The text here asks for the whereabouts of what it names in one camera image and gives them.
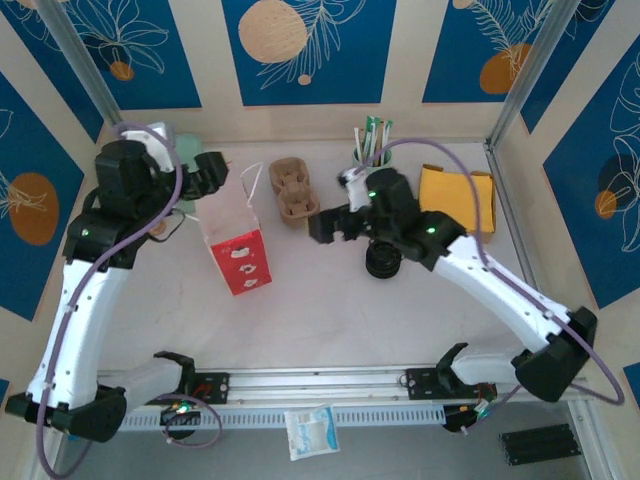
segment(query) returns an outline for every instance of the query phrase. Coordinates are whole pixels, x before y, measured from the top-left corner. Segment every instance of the beige wall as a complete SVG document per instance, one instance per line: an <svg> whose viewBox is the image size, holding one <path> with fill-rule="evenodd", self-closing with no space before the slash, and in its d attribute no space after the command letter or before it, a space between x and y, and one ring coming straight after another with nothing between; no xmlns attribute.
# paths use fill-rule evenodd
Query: beige wall
<svg viewBox="0 0 640 480"><path fill-rule="evenodd" d="M94 184L92 161L96 146L49 83L6 19L0 15L0 72L67 150L85 173L83 191ZM58 255L33 322L0 308L0 377L10 380L10 392L24 391L44 351L60 299L62 257ZM19 478L33 456L34 429L0 413L0 478Z"/></svg>
<svg viewBox="0 0 640 480"><path fill-rule="evenodd" d="M638 25L637 0L617 0L533 134L518 119L498 150L534 267L546 292L570 307L595 308L595 303L542 164L637 38ZM596 350L624 382L622 367L640 361L640 291L604 308L598 317ZM611 392L593 362L586 371L594 387ZM640 469L640 413L626 391L624 407L598 405L622 463L634 472Z"/></svg>
<svg viewBox="0 0 640 480"><path fill-rule="evenodd" d="M421 103L450 0L398 0L379 105L242 106L222 3L170 0L202 109L128 111L128 120L163 118L207 142L351 138L366 115L395 121L396 136L485 138L502 104Z"/></svg>

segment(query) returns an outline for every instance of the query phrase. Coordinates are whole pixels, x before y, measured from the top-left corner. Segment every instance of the black camera lens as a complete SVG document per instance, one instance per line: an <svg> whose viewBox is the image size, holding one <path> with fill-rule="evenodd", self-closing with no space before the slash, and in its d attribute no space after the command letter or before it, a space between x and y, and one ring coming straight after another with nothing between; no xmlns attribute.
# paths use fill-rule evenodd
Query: black camera lens
<svg viewBox="0 0 640 480"><path fill-rule="evenodd" d="M400 270L402 254L400 250L387 242L374 240L369 243L365 265L367 272L376 278L391 278Z"/></svg>

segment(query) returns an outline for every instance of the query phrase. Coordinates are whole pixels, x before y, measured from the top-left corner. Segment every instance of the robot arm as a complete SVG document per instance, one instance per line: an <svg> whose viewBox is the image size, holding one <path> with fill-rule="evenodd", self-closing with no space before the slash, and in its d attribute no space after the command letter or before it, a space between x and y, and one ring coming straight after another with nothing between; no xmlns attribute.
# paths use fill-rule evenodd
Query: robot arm
<svg viewBox="0 0 640 480"><path fill-rule="evenodd" d="M162 124L152 128L169 136ZM125 137L105 145L95 160L98 187L87 196L82 213L67 231L62 296L47 348L27 391L11 396L6 406L8 413L36 423L43 392L50 387L46 423L99 442L116 433L128 412L157 396L191 393L195 374L192 359L160 352L121 376L98 379L98 360L113 308L138 249L149 239L147 234L112 256L90 278L60 346L53 382L45 384L62 317L82 277L103 253L157 217L175 188L175 169L159 142L144 132L125 132ZM185 200L215 193L226 179L221 154L203 153L195 160L196 172L183 168L180 197Z"/></svg>
<svg viewBox="0 0 640 480"><path fill-rule="evenodd" d="M370 176L350 169L343 172L339 182L347 189L349 204L312 217L309 231L313 238L331 243L334 232L341 231L345 240L366 235L390 243L404 258L421 263L465 289L520 340L522 345L455 345L438 364L438 376L444 386L455 390L461 384L520 383L542 400L560 398L589 357L551 317L555 315L593 345L597 319L589 310L569 311L493 258L489 257L487 268L475 239L448 215L421 212L407 179L394 169L379 170ZM546 311L527 296L541 302Z"/></svg>

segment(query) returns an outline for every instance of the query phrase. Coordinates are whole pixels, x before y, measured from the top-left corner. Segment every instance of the yellow sponge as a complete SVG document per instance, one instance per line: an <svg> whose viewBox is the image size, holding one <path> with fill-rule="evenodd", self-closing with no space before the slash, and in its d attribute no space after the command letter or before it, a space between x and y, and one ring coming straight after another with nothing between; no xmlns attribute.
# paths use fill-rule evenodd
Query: yellow sponge
<svg viewBox="0 0 640 480"><path fill-rule="evenodd" d="M480 231L483 240L488 242L496 231L493 177L483 172L473 172L472 175L480 197ZM441 167L424 165L420 179L420 208L423 212L444 212L469 232L475 231L473 196L462 173L445 172Z"/></svg>

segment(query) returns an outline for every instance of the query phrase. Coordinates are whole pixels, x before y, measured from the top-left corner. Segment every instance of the small plastic bag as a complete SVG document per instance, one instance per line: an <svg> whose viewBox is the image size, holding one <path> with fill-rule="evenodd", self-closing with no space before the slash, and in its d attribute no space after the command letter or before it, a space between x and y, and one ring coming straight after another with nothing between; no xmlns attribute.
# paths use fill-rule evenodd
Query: small plastic bag
<svg viewBox="0 0 640 480"><path fill-rule="evenodd" d="M284 419L292 461L340 451L331 405L285 412Z"/></svg>

